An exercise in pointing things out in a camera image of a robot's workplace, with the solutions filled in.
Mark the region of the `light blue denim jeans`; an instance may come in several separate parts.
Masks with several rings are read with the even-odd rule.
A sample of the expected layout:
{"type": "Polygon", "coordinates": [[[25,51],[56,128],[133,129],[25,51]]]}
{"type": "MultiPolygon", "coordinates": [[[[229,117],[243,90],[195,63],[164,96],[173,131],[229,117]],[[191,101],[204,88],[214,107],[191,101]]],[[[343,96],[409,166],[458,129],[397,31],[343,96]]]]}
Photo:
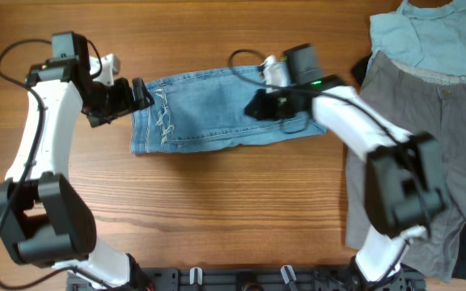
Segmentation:
{"type": "Polygon", "coordinates": [[[253,65],[237,72],[239,77],[227,68],[202,70],[148,82],[155,103],[131,117],[131,153],[214,151],[326,134],[304,112],[283,121],[246,116],[244,109],[258,88],[243,79],[260,75],[253,65]]]}

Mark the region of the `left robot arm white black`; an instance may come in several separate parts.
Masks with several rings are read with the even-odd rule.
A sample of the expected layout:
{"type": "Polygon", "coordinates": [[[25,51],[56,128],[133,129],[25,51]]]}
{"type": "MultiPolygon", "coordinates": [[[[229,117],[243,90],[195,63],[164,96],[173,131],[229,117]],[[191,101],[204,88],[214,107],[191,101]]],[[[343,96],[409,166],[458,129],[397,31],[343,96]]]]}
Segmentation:
{"type": "Polygon", "coordinates": [[[19,83],[28,116],[0,183],[0,245],[16,264],[49,276],[66,272],[97,290],[152,290],[132,255],[98,238],[91,210],[70,184],[69,159],[80,116],[98,127],[155,101],[140,78],[119,78],[118,64],[101,60],[85,36],[61,32],[49,44],[52,56],[19,83]]]}

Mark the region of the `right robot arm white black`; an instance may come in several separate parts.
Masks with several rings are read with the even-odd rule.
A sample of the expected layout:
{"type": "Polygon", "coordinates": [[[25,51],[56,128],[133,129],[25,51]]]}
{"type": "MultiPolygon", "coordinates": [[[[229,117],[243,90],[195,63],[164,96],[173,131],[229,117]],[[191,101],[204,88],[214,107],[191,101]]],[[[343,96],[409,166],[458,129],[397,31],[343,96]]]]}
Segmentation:
{"type": "Polygon", "coordinates": [[[439,144],[381,116],[336,75],[322,76],[315,49],[301,44],[283,58],[265,56],[258,91],[244,113],[256,120],[287,120],[300,112],[333,131],[365,164],[364,208],[371,224],[343,281],[376,290],[400,273],[411,244],[432,234],[432,220],[450,204],[439,144]]]}

